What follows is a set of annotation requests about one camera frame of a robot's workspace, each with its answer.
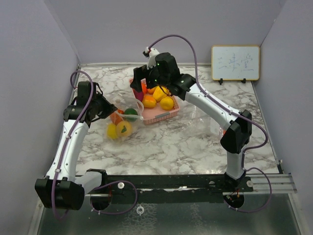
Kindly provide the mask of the purple toy sweet potato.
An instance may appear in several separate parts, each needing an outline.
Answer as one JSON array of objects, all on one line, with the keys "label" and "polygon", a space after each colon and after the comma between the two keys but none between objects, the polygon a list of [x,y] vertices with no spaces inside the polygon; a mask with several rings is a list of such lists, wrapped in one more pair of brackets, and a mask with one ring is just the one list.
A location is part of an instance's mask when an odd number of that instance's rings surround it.
[{"label": "purple toy sweet potato", "polygon": [[133,90],[134,96],[137,100],[142,101],[144,98],[144,92],[137,92],[136,90]]}]

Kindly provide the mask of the clear zip top bag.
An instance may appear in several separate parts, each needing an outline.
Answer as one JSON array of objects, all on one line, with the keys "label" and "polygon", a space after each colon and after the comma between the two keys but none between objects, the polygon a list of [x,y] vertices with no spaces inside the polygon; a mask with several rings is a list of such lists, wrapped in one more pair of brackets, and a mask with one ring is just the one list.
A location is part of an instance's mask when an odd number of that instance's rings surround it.
[{"label": "clear zip top bag", "polygon": [[[135,107],[136,105],[136,101],[138,103],[140,103],[142,106],[142,102],[137,100],[136,98],[134,97],[126,97],[126,96],[122,96],[122,95],[115,95],[115,96],[112,96],[109,100],[113,105],[115,105],[117,107],[117,114],[120,115],[122,118],[123,118],[123,121],[127,121],[125,120],[124,118],[127,117],[126,115],[124,115],[124,111],[128,108],[133,108],[137,111],[138,115],[135,116],[135,115],[129,115],[129,117],[133,117],[133,118],[137,118],[137,120],[135,122],[130,122],[132,127],[133,127],[133,132],[130,136],[128,137],[118,137],[117,139],[109,139],[111,141],[114,141],[114,142],[122,142],[122,141],[126,141],[127,139],[129,139],[130,137],[132,137],[137,131],[138,131],[138,128],[140,126],[143,125],[143,116],[141,115],[141,113],[139,112],[139,109]],[[112,123],[111,119],[109,118],[109,121],[107,122],[107,125]]]}]

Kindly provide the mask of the yellow toy lemon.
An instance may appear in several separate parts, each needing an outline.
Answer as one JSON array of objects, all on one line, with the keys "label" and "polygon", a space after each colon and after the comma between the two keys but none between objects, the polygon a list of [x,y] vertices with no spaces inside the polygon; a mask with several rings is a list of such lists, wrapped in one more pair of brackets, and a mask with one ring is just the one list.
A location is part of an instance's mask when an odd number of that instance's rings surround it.
[{"label": "yellow toy lemon", "polygon": [[113,123],[110,123],[107,125],[107,137],[114,140],[118,138],[117,132],[116,132],[116,125]]}]

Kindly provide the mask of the green toy lime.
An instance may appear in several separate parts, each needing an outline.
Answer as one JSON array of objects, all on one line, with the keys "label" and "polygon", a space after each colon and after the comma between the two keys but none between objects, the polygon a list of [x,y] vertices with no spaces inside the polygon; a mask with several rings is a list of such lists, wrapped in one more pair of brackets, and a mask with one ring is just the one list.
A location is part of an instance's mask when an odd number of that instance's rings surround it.
[{"label": "green toy lime", "polygon": [[127,117],[125,117],[124,119],[129,121],[129,122],[135,122],[137,120],[137,118],[135,117],[129,117],[129,115],[135,115],[137,116],[138,113],[135,109],[133,108],[128,108],[124,111],[124,115],[126,115]]}]

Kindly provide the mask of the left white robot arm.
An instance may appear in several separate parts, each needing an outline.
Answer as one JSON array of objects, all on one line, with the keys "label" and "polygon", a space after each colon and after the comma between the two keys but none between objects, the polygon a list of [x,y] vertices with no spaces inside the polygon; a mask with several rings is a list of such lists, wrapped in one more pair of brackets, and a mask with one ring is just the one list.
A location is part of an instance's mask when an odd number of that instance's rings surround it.
[{"label": "left white robot arm", "polygon": [[76,177],[76,165],[91,123],[106,119],[116,110],[103,97],[98,83],[78,83],[77,96],[64,110],[62,136],[53,163],[35,183],[35,191],[45,208],[79,210],[86,194],[107,190],[104,170],[90,169]]}]

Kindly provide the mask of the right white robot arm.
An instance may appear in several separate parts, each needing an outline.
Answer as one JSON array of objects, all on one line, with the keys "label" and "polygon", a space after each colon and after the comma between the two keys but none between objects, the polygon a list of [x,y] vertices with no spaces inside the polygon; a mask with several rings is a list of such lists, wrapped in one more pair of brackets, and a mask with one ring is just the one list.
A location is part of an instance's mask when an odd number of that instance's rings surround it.
[{"label": "right white robot arm", "polygon": [[130,87],[139,94],[142,92],[142,80],[146,81],[149,89],[163,86],[171,95],[195,105],[213,118],[225,131],[220,141],[227,152],[227,177],[224,185],[229,191],[238,190],[243,184],[241,178],[246,173],[242,152],[252,133],[251,113],[226,110],[226,105],[210,95],[196,82],[195,77],[180,72],[174,56],[170,53],[148,49],[143,55],[148,58],[148,63],[134,69]]}]

